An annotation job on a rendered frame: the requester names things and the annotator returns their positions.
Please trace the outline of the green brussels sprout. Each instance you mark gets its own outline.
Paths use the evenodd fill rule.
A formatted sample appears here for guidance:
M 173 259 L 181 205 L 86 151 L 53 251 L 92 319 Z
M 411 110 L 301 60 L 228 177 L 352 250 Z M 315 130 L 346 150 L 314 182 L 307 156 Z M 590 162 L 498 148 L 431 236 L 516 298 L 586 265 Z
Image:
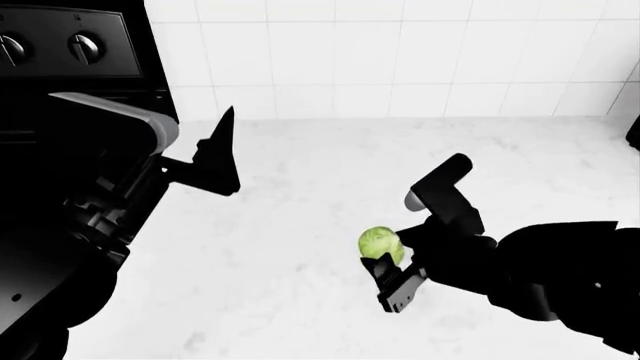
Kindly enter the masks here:
M 372 227 L 365 230 L 359 236 L 358 249 L 362 257 L 373 260 L 390 254 L 396 266 L 400 265 L 405 255 L 400 237 L 388 227 Z

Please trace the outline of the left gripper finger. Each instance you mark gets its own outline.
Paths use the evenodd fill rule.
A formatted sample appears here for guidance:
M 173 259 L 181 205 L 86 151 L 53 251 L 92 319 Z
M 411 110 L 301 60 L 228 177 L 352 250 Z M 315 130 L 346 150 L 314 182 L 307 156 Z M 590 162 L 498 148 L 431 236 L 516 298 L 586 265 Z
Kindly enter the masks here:
M 233 155 L 234 120 L 235 111 L 231 106 L 211 136 L 198 141 L 191 163 L 161 157 L 159 164 L 168 182 L 225 197 L 237 193 L 241 185 Z

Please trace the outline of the dark object at counter edge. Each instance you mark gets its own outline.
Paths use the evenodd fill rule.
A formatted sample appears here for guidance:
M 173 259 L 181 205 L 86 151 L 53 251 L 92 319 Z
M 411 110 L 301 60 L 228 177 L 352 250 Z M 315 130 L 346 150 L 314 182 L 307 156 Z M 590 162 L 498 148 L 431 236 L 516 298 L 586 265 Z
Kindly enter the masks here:
M 625 140 L 633 149 L 640 152 L 640 116 L 638 116 L 625 136 Z

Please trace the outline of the silver black stove knob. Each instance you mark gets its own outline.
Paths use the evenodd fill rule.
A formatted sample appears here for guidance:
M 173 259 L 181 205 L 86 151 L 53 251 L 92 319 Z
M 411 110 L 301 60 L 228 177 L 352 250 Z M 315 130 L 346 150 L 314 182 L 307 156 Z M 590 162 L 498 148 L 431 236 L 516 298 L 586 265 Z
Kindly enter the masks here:
M 0 53 L 13 67 L 22 65 L 29 57 L 26 42 L 14 34 L 0 34 Z
M 67 41 L 71 55 L 84 65 L 100 62 L 105 54 L 104 45 L 97 35 L 90 32 L 78 32 Z

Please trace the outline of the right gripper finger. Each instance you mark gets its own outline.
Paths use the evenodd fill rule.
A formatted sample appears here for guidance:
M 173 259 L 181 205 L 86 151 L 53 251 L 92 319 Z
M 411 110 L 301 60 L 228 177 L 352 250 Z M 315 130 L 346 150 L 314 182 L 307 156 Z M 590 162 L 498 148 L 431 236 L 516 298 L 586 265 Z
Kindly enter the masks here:
M 385 253 L 378 259 L 360 258 L 378 287 L 378 302 L 387 313 L 400 313 L 413 301 L 418 288 L 428 276 L 423 266 L 411 263 L 401 269 L 393 261 L 391 254 Z
M 429 228 L 426 224 L 419 224 L 396 232 L 400 242 L 413 250 L 424 248 L 430 239 Z

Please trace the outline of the black kitchen stove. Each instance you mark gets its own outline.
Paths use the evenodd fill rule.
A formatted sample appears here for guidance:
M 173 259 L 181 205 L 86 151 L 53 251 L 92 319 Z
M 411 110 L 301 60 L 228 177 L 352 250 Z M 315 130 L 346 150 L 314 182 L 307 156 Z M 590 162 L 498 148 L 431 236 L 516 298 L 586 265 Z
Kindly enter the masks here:
M 94 65 L 78 62 L 67 41 L 90 32 L 104 45 Z M 35 107 L 54 92 L 80 92 L 171 116 L 176 109 L 144 0 L 0 0 L 0 34 L 29 50 L 13 67 L 0 53 L 0 105 Z

